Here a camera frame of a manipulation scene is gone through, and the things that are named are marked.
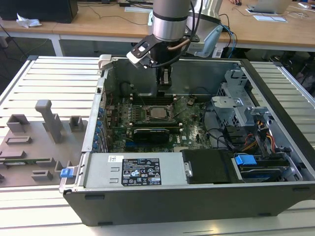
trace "white paper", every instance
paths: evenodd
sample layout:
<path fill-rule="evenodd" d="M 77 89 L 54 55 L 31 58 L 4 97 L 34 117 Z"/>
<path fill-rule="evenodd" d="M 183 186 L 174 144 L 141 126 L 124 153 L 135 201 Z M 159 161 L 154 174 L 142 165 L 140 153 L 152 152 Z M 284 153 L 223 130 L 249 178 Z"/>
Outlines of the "white paper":
<path fill-rule="evenodd" d="M 29 28 L 29 27 L 35 27 L 35 26 L 41 26 L 41 23 L 39 22 L 39 20 L 37 19 L 27 19 L 24 18 L 22 16 L 20 16 L 19 14 L 16 14 L 18 19 L 16 20 L 16 22 L 20 25 L 23 26 L 25 28 Z"/>
<path fill-rule="evenodd" d="M 123 162 L 124 156 L 114 156 L 110 155 L 108 156 L 108 162 Z"/>
<path fill-rule="evenodd" d="M 258 21 L 273 21 L 273 22 L 286 22 L 286 19 L 283 17 L 277 17 L 277 16 L 254 16 L 256 20 Z"/>

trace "circuit board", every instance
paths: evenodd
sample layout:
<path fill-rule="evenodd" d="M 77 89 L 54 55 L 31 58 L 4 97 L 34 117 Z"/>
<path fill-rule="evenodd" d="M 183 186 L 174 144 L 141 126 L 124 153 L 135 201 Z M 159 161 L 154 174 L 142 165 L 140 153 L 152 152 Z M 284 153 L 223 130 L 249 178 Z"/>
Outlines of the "circuit board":
<path fill-rule="evenodd" d="M 191 97 L 157 105 L 154 102 L 148 105 L 144 98 L 138 103 L 126 98 L 113 99 L 106 108 L 105 119 L 109 151 L 179 152 L 211 148 L 202 122 L 204 106 L 205 103 L 194 103 Z M 135 134 L 143 129 L 165 131 L 167 140 L 163 143 L 137 143 Z"/>

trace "warning label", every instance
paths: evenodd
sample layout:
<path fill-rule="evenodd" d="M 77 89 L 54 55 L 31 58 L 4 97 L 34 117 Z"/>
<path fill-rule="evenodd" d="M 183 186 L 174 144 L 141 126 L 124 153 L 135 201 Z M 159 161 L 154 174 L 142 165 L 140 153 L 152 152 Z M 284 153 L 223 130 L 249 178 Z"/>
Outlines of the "warning label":
<path fill-rule="evenodd" d="M 123 186 L 161 185 L 159 159 L 123 159 Z"/>

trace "blue tab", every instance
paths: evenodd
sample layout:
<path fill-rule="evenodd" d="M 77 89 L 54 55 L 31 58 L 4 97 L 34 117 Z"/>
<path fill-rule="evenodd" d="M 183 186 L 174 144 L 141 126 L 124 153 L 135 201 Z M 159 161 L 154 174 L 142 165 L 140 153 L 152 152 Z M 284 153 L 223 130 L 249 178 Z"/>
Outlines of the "blue tab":
<path fill-rule="evenodd" d="M 65 168 L 61 170 L 60 173 L 61 178 L 72 178 L 73 177 L 73 169 Z"/>
<path fill-rule="evenodd" d="M 238 155 L 235 157 L 237 165 L 256 165 L 256 159 L 253 155 Z"/>

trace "gray plastic block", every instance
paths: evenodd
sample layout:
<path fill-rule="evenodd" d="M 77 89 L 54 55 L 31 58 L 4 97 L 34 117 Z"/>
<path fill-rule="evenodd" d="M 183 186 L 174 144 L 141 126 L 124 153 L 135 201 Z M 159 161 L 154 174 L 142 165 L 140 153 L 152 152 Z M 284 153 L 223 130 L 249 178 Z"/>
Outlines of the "gray plastic block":
<path fill-rule="evenodd" d="M 32 142 L 30 144 L 8 145 L 2 142 L 0 145 L 0 152 L 15 152 L 24 151 L 27 155 L 25 158 L 5 159 L 0 157 L 0 173 L 5 176 L 5 181 L 1 183 L 1 187 L 15 187 L 15 186 L 37 186 L 37 185 L 58 185 L 60 183 L 60 172 L 62 167 L 66 167 L 68 161 L 71 161 L 72 166 L 79 164 L 81 157 L 82 143 L 85 132 L 72 133 L 69 126 L 69 119 L 61 121 L 62 128 L 62 143 L 55 144 L 51 135 L 46 133 L 43 128 L 43 121 L 30 121 L 28 125 L 24 125 L 25 133 L 12 133 L 8 131 L 4 139 L 30 136 Z M 83 120 L 84 130 L 87 127 L 87 121 Z M 59 171 L 55 172 L 57 161 Z M 34 181 L 31 178 L 32 171 L 49 170 L 53 175 L 52 180 Z"/>
<path fill-rule="evenodd" d="M 8 122 L 6 123 L 7 126 L 10 128 L 12 133 L 25 133 L 25 129 L 23 125 L 29 124 L 28 120 L 26 119 L 25 115 L 11 115 Z"/>
<path fill-rule="evenodd" d="M 55 166 L 56 161 L 53 158 L 50 158 L 49 161 L 36 161 L 36 164 L 40 167 L 50 167 Z"/>
<path fill-rule="evenodd" d="M 4 139 L 6 144 L 8 145 L 16 145 L 16 144 L 30 144 L 32 139 L 30 136 L 20 136 L 20 137 L 7 137 Z"/>
<path fill-rule="evenodd" d="M 63 166 L 62 166 L 61 162 L 57 161 L 56 166 L 55 166 L 55 172 L 61 172 L 62 169 L 63 169 Z"/>
<path fill-rule="evenodd" d="M 8 166 L 5 165 L 3 162 L 0 162 L 0 169 L 8 169 Z"/>
<path fill-rule="evenodd" d="M 59 126 L 59 130 L 61 130 L 63 124 L 62 124 L 61 121 L 60 121 L 59 115 L 58 115 L 58 114 L 53 114 L 53 115 L 54 115 L 54 119 L 55 119 L 56 125 L 58 125 L 58 126 Z M 44 126 L 45 130 L 46 130 L 47 132 L 49 132 L 46 123 L 43 123 L 43 126 Z"/>
<path fill-rule="evenodd" d="M 0 153 L 0 158 L 4 158 L 4 159 L 21 159 L 21 158 L 25 158 L 26 157 L 26 153 L 21 150 L 21 151 L 2 151 Z"/>
<path fill-rule="evenodd" d="M 60 124 L 55 121 L 55 117 L 51 112 L 51 101 L 50 100 L 38 100 L 35 105 L 35 110 L 40 112 L 44 118 L 46 128 L 49 130 L 53 140 L 56 144 L 61 142 Z"/>
<path fill-rule="evenodd" d="M 55 173 L 58 174 L 58 177 L 59 177 L 59 178 L 61 178 L 61 177 L 60 177 L 60 173 L 61 173 L 61 170 L 62 170 L 62 169 L 63 169 L 63 166 L 62 166 L 61 162 L 60 162 L 60 161 L 57 161 L 56 166 L 55 166 Z"/>
<path fill-rule="evenodd" d="M 69 126 L 71 129 L 71 132 L 83 132 L 84 126 L 82 117 L 80 116 L 71 116 L 69 120 Z"/>
<path fill-rule="evenodd" d="M 44 171 L 32 171 L 31 177 L 35 181 L 46 181 L 46 180 L 52 180 L 53 175 L 50 173 L 49 170 L 44 170 Z"/>

